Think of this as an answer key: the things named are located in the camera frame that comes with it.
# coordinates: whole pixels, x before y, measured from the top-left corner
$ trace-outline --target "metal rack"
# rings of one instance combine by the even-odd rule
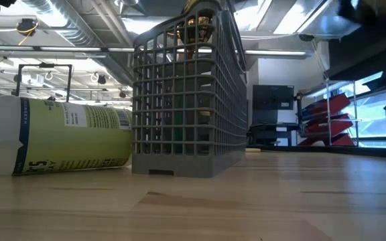
[[[344,81],[343,85],[338,85],[338,88],[341,88],[343,86],[346,86],[348,84],[352,84],[353,86],[353,98],[354,98],[354,112],[355,112],[355,118],[354,119],[331,119],[332,115],[330,112],[330,84],[331,83],[341,83],[341,81],[338,80],[326,80],[325,81],[325,88],[326,88],[326,93],[327,93],[327,111],[319,112],[319,113],[314,113],[310,114],[307,116],[302,116],[302,98],[303,96],[308,96],[313,94],[314,92],[317,92],[316,88],[313,88],[312,90],[306,90],[306,91],[299,91],[297,97],[298,101],[298,123],[300,125],[300,136],[301,137],[322,137],[322,136],[327,136],[328,135],[328,143],[330,146],[332,146],[332,123],[333,122],[354,122],[355,123],[355,133],[356,133],[356,141],[357,143],[355,144],[357,147],[359,145],[359,121],[361,119],[358,119],[358,113],[357,113],[357,90],[355,86],[355,80],[353,81]],[[328,125],[328,132],[321,132],[321,133],[306,133],[305,132],[305,124],[303,123],[304,121],[310,121],[313,118],[319,118],[319,117],[327,117],[327,125]]]

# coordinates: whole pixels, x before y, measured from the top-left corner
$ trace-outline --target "wooden countertop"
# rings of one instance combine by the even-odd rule
[[[248,153],[212,179],[0,177],[0,240],[386,240],[386,159]]]

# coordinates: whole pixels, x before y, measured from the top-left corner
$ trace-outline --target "ceiling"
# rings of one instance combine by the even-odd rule
[[[60,18],[60,13],[54,11],[52,15],[44,15],[36,9],[26,7],[24,2],[31,0],[18,0],[10,8],[2,7],[0,12],[0,46],[17,45],[24,36],[18,34],[15,26],[22,18],[33,18],[40,20],[40,25],[33,37],[28,37],[22,44],[27,46],[77,46],[63,34],[64,27],[54,27],[49,24],[55,19]],[[141,33],[151,29],[153,26],[177,16],[181,13],[185,4],[183,0],[139,0],[139,5],[123,6],[120,0],[103,0],[111,8],[115,15],[119,27],[116,31],[109,27],[111,18],[108,12],[104,11],[104,16],[95,8],[104,9],[102,0],[41,0],[43,2],[53,2],[55,6],[61,2],[68,2],[68,7],[72,8],[76,23],[85,23],[87,31],[93,34],[100,47],[131,47],[131,42]],[[302,42],[296,36],[298,33],[315,35],[319,39],[340,38],[354,31],[358,26],[341,19],[336,15],[337,1],[333,0],[231,0],[234,3],[236,12],[234,13],[237,25],[243,39],[245,49],[256,50],[310,50],[310,44]],[[82,54],[82,53],[43,53],[43,52],[0,52],[2,56],[9,56],[7,63],[0,64],[0,86],[13,86],[13,74],[17,71],[20,63],[64,63],[73,64],[75,71],[72,79],[72,86],[78,88],[97,88],[97,83],[90,80],[94,73],[104,74],[107,77],[105,86],[111,91],[104,92],[73,92],[77,100],[107,100],[120,101],[120,89],[131,96],[127,81],[119,79],[114,70],[100,61],[107,58],[107,54]],[[113,60],[120,66],[130,69],[130,56],[125,53],[111,54]],[[248,61],[253,62],[257,58],[249,57]],[[45,75],[49,70],[39,70],[37,68],[25,69],[25,72]],[[65,87],[66,70],[52,70],[53,78],[46,80],[50,86]],[[54,91],[40,90],[29,91],[29,95],[45,98],[54,95]]]

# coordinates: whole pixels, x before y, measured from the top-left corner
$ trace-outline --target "exposed ductwork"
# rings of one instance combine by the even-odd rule
[[[75,9],[66,0],[21,0],[36,11],[38,17],[50,27],[75,29],[58,33],[76,47],[104,47],[104,43],[95,35]],[[121,84],[132,85],[132,75],[126,66],[120,64],[108,54],[106,58],[96,59],[107,68]]]

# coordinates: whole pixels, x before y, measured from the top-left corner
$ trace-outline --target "yellow-green label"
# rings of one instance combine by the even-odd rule
[[[13,174],[118,167],[131,154],[124,110],[21,98],[21,113]]]

